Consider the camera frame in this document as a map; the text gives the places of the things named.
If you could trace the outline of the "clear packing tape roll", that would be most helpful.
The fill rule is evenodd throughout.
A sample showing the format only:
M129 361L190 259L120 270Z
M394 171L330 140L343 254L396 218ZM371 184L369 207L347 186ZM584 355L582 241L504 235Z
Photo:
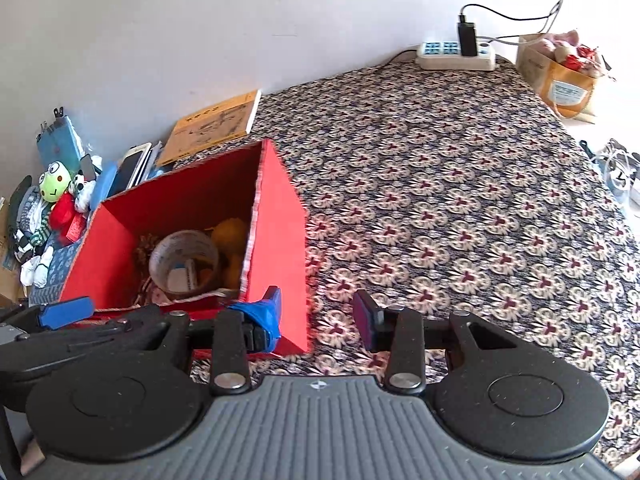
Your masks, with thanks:
M149 260L152 282L167 296L186 298L202 294L213 281L219 252L204 232L182 230L164 237Z

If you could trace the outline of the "red cardboard storage box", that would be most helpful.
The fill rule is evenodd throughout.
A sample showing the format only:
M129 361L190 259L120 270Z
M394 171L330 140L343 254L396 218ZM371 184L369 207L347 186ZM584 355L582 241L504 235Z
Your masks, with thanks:
M142 236L205 231L228 218L250 229L241 300L256 301L269 286L279 287L281 337L273 352L308 352L306 214L270 140L194 162L100 203L60 298L87 296L96 318L114 318L132 308L143 283L136 258Z

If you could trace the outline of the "brown cardboard box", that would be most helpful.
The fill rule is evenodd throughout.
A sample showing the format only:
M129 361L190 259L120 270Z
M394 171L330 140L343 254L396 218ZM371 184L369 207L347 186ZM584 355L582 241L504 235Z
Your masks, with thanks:
M23 296L23 286L20 281L20 265L16 262L10 249L8 235L8 201L1 199L1 224L0 224L0 292L2 301L17 302Z

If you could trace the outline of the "yellow round toy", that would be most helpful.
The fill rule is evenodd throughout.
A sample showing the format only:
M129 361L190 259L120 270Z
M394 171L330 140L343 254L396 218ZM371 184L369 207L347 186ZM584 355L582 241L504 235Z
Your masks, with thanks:
M223 288L239 289L248 240L248 226L239 218L218 223L210 234L219 254L219 278Z

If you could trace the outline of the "green frog plush toy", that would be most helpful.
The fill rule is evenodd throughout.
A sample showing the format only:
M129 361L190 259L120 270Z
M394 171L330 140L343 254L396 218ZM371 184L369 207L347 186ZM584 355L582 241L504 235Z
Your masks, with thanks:
M51 162L38 181L38 196L27 215L27 231L16 228L14 256L21 265L20 282L24 287L43 288L47 284L54 247L50 217L55 204L70 186L70 172L62 162Z

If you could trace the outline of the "brown pine cone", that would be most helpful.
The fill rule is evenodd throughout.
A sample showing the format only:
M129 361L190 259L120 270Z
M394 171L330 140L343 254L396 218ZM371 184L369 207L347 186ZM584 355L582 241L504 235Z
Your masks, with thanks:
M145 234L139 238L137 247L134 248L134 260L141 271L149 269L152 252L159 241L158 236L154 234Z

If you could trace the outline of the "white panda plush toy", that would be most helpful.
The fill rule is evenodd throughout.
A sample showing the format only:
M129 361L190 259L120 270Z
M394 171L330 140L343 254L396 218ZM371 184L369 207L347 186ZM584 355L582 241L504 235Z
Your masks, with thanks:
M91 197L96 188L96 180L87 180L78 172L70 181L70 194L74 196L74 207L77 212L86 214L90 209Z

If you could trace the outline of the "blue glasses case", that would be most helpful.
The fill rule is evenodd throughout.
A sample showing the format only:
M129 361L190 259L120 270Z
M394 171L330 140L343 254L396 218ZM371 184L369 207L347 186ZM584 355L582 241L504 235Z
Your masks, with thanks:
M95 211L99 204L107 198L115 180L117 169L118 166L116 162L109 162L104 165L102 172L96 177L96 185L94 186L90 200L91 211Z

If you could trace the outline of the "patterned floral table cloth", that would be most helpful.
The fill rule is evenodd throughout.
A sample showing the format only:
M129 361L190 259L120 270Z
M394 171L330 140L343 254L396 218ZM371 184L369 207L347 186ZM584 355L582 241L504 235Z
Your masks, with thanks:
M350 300L430 318L471 311L590 373L611 400L597 456L639 446L639 246L585 153L512 64L411 62L260 101L306 210L311 349L265 374L381 374Z

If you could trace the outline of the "white tablet device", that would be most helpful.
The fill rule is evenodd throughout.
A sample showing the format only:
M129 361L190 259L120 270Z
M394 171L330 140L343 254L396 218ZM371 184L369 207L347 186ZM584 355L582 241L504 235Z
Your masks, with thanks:
M130 148L118 165L110 192L107 194L108 197L125 192L138 182L146 160L151 153L151 148L152 144L150 142Z

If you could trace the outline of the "yellow paperback book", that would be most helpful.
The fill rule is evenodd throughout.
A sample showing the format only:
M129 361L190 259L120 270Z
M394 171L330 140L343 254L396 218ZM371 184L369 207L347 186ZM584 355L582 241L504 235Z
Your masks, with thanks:
M261 98L262 90L256 89L180 118L158 156L157 165L166 166L247 136L252 131Z

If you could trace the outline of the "white power strip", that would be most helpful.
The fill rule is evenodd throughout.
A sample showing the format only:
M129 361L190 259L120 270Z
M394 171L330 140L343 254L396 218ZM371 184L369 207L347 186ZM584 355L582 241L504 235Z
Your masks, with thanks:
M424 70L472 70L491 72L496 54L491 44L477 41L477 55L463 56L457 41L427 41L416 49L416 64Z

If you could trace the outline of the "black power adapter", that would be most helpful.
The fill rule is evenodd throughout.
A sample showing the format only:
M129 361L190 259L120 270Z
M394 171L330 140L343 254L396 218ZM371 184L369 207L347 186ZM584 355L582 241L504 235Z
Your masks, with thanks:
M475 58L477 56L475 24L468 22L463 14L459 15L458 43L462 56L465 58Z

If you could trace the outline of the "brown paper gift bag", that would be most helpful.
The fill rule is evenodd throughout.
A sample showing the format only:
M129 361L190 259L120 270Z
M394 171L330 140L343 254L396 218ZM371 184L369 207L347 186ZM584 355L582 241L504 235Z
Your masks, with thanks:
M612 79L598 48L575 29L518 37L516 69L559 118L596 122L596 90Z

